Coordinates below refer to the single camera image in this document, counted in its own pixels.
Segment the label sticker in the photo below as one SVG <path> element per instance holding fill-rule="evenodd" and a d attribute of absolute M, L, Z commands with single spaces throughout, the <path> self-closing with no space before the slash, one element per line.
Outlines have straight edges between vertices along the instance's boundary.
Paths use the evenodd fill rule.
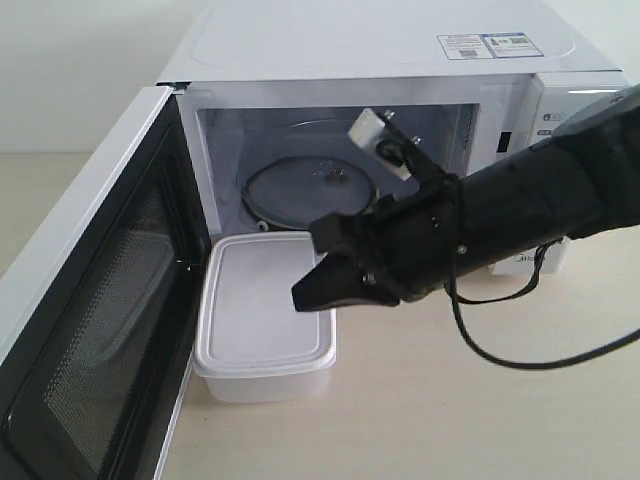
<path fill-rule="evenodd" d="M 482 39 L 495 58 L 544 57 L 524 33 L 484 33 Z"/>
<path fill-rule="evenodd" d="M 494 58 L 480 35 L 438 35 L 449 60 Z"/>

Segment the container lid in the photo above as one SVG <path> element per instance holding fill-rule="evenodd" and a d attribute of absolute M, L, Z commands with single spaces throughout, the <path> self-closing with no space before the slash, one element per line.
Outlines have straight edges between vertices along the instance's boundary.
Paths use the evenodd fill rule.
<path fill-rule="evenodd" d="M 291 286 L 318 261 L 306 232 L 236 235 L 213 247 L 196 338 L 204 377 L 304 373 L 335 361 L 335 311 L 301 313 Z"/>

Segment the door mesh screen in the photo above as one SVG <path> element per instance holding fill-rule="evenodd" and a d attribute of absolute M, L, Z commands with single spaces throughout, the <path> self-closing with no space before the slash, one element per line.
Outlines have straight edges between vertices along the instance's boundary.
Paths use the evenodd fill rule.
<path fill-rule="evenodd" d="M 157 190 L 131 208 L 78 291 L 65 321 L 76 324 L 43 396 L 97 473 L 107 456 L 163 302 L 176 257 Z"/>

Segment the microwave top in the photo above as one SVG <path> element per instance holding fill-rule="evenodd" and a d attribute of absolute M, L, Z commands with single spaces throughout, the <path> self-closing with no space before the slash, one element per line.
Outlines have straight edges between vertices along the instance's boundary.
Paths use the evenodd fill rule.
<path fill-rule="evenodd" d="M 542 0 L 216 0 L 159 82 L 608 70 Z"/>

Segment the screw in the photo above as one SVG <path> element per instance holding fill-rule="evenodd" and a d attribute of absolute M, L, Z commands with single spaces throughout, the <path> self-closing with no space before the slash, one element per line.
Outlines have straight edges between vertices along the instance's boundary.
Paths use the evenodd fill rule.
<path fill-rule="evenodd" d="M 362 276 L 362 283 L 364 285 L 375 285 L 376 277 L 373 275 L 373 273 L 367 272 L 365 275 Z"/>

